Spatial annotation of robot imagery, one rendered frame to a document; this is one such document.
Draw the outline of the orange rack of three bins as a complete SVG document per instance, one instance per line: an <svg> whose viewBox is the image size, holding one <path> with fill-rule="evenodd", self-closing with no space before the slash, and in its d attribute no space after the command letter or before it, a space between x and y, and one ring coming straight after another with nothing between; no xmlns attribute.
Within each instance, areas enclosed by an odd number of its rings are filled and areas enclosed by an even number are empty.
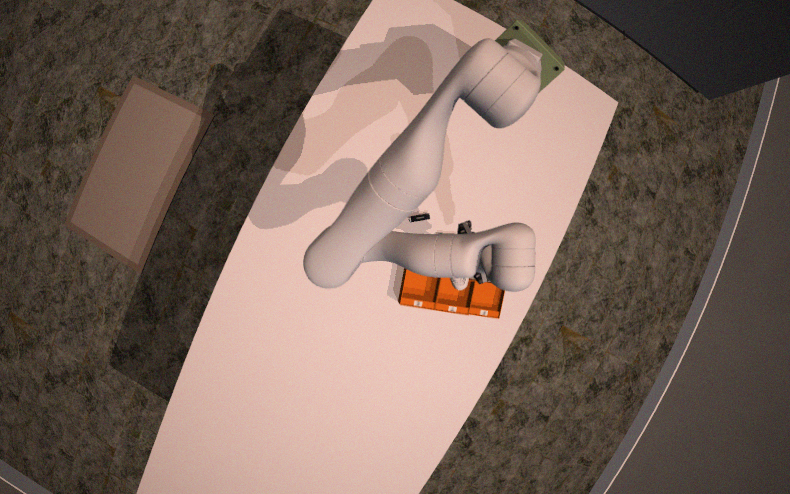
<svg viewBox="0 0 790 494"><path fill-rule="evenodd" d="M476 280L469 280L465 289L457 290L449 278L426 277L404 268L398 303L403 306L499 319L504 294L503 290L491 282L479 285Z"/></svg>

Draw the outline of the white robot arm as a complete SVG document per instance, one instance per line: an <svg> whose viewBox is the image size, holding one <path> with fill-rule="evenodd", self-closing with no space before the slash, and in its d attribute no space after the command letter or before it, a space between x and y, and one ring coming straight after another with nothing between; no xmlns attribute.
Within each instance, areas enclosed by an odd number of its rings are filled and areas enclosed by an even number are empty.
<svg viewBox="0 0 790 494"><path fill-rule="evenodd" d="M387 261L422 276L450 278L457 290L465 289L476 272L505 291L528 288L535 277L536 238L526 224L468 234L392 230L437 187L458 99L494 128L514 124L539 93L541 57L517 39L503 47L490 38L473 45L371 167L333 224L308 246L303 258L308 279L321 288L337 288L361 263Z"/></svg>

